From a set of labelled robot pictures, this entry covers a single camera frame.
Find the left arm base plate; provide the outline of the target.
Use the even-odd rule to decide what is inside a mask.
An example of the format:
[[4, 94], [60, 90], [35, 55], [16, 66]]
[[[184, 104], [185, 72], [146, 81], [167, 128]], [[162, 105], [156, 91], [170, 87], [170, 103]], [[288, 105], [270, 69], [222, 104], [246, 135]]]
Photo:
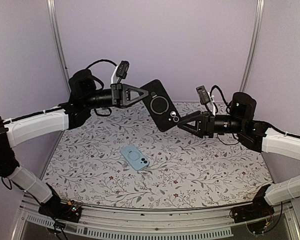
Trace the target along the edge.
[[70, 203], [41, 203], [38, 213], [56, 220], [78, 223], [82, 215], [82, 207], [73, 200]]

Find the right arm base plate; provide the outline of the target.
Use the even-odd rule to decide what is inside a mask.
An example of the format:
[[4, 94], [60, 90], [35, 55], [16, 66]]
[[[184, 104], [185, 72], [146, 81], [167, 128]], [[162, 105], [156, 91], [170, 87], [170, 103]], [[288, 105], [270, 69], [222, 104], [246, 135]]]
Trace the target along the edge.
[[274, 213], [274, 208], [266, 202], [252, 202], [247, 205], [233, 207], [229, 212], [229, 216], [235, 223], [242, 223], [271, 216]]

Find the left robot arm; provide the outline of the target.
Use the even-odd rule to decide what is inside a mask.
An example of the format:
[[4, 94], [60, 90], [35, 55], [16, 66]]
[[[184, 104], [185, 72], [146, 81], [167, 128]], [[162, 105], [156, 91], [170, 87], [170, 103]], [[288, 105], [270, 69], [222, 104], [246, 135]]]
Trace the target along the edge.
[[28, 140], [58, 131], [81, 127], [98, 108], [127, 108], [149, 95], [147, 90], [120, 82], [105, 89], [90, 69], [76, 72], [70, 79], [70, 98], [53, 108], [3, 120], [0, 117], [0, 177], [7, 178], [34, 196], [53, 216], [64, 213], [58, 194], [17, 161], [13, 148]]

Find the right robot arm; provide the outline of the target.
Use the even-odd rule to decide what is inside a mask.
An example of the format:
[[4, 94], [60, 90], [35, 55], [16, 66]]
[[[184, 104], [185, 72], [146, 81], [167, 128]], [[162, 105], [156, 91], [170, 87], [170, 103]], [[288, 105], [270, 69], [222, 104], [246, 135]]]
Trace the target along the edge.
[[[300, 161], [300, 135], [279, 130], [272, 124], [255, 120], [257, 102], [244, 92], [236, 92], [229, 114], [196, 111], [183, 117], [178, 127], [199, 138], [215, 134], [236, 134], [244, 147], [257, 153], [278, 154]], [[300, 175], [261, 187], [249, 206], [252, 218], [259, 218], [268, 206], [300, 197]]]

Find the black phone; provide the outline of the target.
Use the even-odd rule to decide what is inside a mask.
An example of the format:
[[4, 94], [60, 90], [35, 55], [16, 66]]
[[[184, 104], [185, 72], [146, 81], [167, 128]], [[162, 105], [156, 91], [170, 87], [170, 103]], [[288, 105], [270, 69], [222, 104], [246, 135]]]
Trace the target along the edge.
[[181, 116], [161, 81], [154, 79], [140, 88], [148, 92], [142, 101], [158, 130], [166, 132], [175, 127]]

